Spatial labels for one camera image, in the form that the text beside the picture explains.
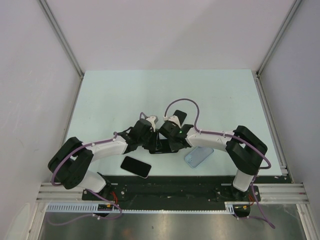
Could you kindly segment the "black phone case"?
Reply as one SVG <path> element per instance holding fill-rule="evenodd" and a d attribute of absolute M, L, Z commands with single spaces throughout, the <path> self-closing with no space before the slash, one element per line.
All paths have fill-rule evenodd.
<path fill-rule="evenodd" d="M 174 154 L 177 153 L 178 150 L 171 150 L 168 139 L 161 139 L 159 149 L 149 150 L 150 154 Z"/>

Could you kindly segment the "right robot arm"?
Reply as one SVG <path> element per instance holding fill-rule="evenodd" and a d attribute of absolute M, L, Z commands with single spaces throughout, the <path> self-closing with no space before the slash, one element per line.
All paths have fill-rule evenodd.
<path fill-rule="evenodd" d="M 159 129 L 159 133 L 167 138 L 173 151 L 201 147 L 228 153 L 237 168 L 230 188 L 231 196 L 237 201 L 242 201 L 248 196 L 248 188 L 262 169 L 262 161 L 267 163 L 266 169 L 271 168 L 271 163 L 266 158 L 268 147 L 242 125 L 233 131 L 213 132 L 199 130 L 192 124 L 179 126 L 167 120 Z"/>

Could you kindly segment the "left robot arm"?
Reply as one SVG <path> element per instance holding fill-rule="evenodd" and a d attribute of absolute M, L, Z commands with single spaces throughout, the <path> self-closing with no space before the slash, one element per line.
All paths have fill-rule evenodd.
<path fill-rule="evenodd" d="M 77 137 L 69 138 L 48 163 L 52 172 L 51 184 L 66 190 L 75 187 L 91 190 L 100 200 L 110 196 L 111 188 L 99 173 L 89 170 L 92 162 L 135 151 L 148 143 L 156 132 L 158 118 L 154 115 L 139 119 L 133 127 L 115 132 L 110 139 L 83 143 Z"/>

